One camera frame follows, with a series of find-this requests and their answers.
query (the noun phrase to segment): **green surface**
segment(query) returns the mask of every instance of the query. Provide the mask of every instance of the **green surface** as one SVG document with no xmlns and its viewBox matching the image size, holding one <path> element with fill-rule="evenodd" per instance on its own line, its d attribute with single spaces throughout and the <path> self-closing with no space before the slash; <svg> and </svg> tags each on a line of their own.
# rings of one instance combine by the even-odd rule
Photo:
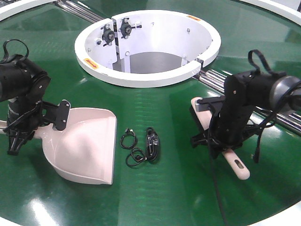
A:
<svg viewBox="0 0 301 226">
<path fill-rule="evenodd" d="M 208 67 L 230 73 L 250 69 L 246 55 L 260 49 L 275 70 L 300 77 L 301 28 L 270 12 L 230 0 L 83 1 L 100 15 L 138 9 L 189 13 L 212 24 L 222 47 Z M 98 107 L 118 119 L 113 185 L 83 185 L 61 178 L 33 140 L 18 157 L 6 155 L 8 141 L 0 136 L 0 216 L 24 226 L 218 226 L 223 225 L 215 197 L 206 147 L 191 148 L 198 130 L 190 116 L 190 99 L 213 91 L 194 79 L 153 89 L 130 89 L 88 75 L 76 61 L 77 35 L 90 23 L 54 5 L 28 10 L 0 22 L 0 42 L 18 38 L 28 44 L 30 59 L 52 77 L 45 100 L 72 107 Z M 22 52 L 10 44 L 10 52 Z M 0 104 L 6 118 L 7 103 Z M 118 145 L 125 128 L 135 130 L 144 148 L 145 129 L 153 126 L 161 140 L 157 164 L 136 169 L 125 165 L 128 151 Z M 256 138 L 237 151 L 251 177 L 239 181 L 220 156 L 214 161 L 226 217 L 233 226 L 271 216 L 301 198 L 300 137 L 281 128 L 265 130 L 261 161 L 254 164 Z"/>
</svg>

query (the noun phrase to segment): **black bracket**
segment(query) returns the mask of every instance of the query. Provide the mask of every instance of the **black bracket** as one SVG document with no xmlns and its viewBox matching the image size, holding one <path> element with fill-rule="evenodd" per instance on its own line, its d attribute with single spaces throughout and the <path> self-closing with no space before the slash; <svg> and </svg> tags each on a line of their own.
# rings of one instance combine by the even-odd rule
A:
<svg viewBox="0 0 301 226">
<path fill-rule="evenodd" d="M 115 32 L 111 30 L 110 25 L 106 24 L 103 29 L 103 36 L 102 39 L 106 42 L 103 46 L 112 45 L 113 40 L 115 39 Z"/>
</svg>

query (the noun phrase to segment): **white circular frame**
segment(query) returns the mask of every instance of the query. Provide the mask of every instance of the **white circular frame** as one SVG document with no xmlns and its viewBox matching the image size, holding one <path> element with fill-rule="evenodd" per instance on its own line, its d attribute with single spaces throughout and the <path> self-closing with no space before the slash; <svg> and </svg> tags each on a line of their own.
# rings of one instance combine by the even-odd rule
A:
<svg viewBox="0 0 301 226">
<path fill-rule="evenodd" d="M 133 27 L 131 35 L 125 39 L 117 31 L 118 46 L 115 41 L 106 45 L 102 40 L 103 28 L 109 26 L 113 30 L 113 23 L 120 28 L 124 18 Z M 87 27 L 75 41 L 75 53 L 80 66 L 100 80 L 125 87 L 150 88 L 192 77 L 216 58 L 220 46 L 219 33 L 204 20 L 173 11 L 142 10 L 119 14 Z M 181 57 L 182 63 L 166 72 L 130 73 L 130 56 L 144 52 L 173 54 Z M 122 72 L 113 70 L 117 57 Z"/>
</svg>

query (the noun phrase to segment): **metal rod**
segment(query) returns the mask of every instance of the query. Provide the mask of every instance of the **metal rod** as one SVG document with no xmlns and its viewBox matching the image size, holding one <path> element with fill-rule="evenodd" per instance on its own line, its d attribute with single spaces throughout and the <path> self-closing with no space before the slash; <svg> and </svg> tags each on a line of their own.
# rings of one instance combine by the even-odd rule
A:
<svg viewBox="0 0 301 226">
<path fill-rule="evenodd" d="M 58 0 L 56 1 L 56 5 L 66 10 L 67 12 L 77 15 L 78 17 L 83 18 L 91 23 L 95 23 L 104 19 L 101 16 L 91 12 L 90 10 L 69 0 Z"/>
</svg>

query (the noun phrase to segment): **bolt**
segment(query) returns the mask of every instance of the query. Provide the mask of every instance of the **bolt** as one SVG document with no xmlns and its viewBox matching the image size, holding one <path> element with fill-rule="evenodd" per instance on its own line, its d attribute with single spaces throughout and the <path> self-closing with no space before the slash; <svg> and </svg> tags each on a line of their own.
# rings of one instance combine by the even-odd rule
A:
<svg viewBox="0 0 301 226">
<path fill-rule="evenodd" d="M 113 33 L 110 33 L 110 34 L 108 35 L 108 40 L 113 41 L 114 38 L 115 38 L 115 35 L 114 35 Z"/>
<path fill-rule="evenodd" d="M 130 32 L 132 31 L 132 28 L 131 27 L 126 27 L 124 31 L 127 34 L 130 34 Z"/>
</svg>

